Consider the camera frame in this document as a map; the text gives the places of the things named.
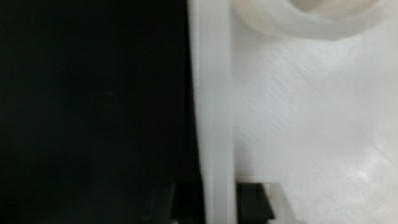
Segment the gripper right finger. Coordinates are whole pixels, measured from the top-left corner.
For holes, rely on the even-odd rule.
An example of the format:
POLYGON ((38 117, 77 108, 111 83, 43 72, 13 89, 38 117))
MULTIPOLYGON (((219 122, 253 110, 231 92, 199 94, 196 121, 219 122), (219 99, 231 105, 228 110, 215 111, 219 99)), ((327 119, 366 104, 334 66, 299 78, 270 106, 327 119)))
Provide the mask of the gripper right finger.
POLYGON ((269 224, 276 218, 265 187, 260 183, 237 184, 238 224, 269 224))

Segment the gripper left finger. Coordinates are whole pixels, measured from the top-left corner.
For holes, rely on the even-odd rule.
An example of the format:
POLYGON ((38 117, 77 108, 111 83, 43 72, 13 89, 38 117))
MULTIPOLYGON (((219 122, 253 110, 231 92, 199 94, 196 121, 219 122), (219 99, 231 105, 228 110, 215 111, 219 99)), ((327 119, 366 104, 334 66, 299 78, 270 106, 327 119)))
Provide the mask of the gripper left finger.
POLYGON ((176 183, 171 220, 173 224, 206 224, 203 183, 199 181, 176 183))

